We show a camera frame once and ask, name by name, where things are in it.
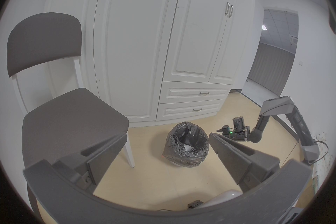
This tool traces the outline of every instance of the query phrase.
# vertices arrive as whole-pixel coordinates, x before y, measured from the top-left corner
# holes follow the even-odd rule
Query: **white wardrobe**
[[[47,0],[82,24],[85,86],[130,126],[215,115],[246,43],[255,0]],[[75,88],[67,59],[48,65],[54,96]]]

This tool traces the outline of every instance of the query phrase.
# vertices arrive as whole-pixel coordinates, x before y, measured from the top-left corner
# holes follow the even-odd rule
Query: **metal handle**
[[[231,13],[230,13],[230,15],[229,15],[229,18],[231,18],[232,13],[233,13],[233,5],[231,5]]]
[[[229,13],[230,10],[230,2],[227,2],[226,4],[226,10],[225,10],[225,15],[227,15]]]

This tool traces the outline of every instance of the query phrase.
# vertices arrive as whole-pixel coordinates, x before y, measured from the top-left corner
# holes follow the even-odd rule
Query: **drawer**
[[[163,81],[160,104],[225,99],[232,85]]]
[[[156,120],[171,120],[175,118],[192,117],[217,112],[221,109],[224,101],[225,100],[210,100],[188,103],[159,104]]]

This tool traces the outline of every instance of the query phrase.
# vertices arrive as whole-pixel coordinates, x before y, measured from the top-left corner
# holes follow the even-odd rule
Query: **trash can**
[[[196,124],[185,121],[177,124],[168,134],[162,156],[183,167],[196,167],[209,152],[208,136]]]

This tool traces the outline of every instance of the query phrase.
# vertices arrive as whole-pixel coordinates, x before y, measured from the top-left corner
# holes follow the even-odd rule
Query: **white chair leg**
[[[124,151],[125,151],[125,154],[126,154],[128,164],[130,165],[130,167],[134,168],[135,163],[134,163],[134,159],[133,159],[131,143],[129,142],[128,132],[126,133],[126,135],[127,135],[127,142],[124,145]]]

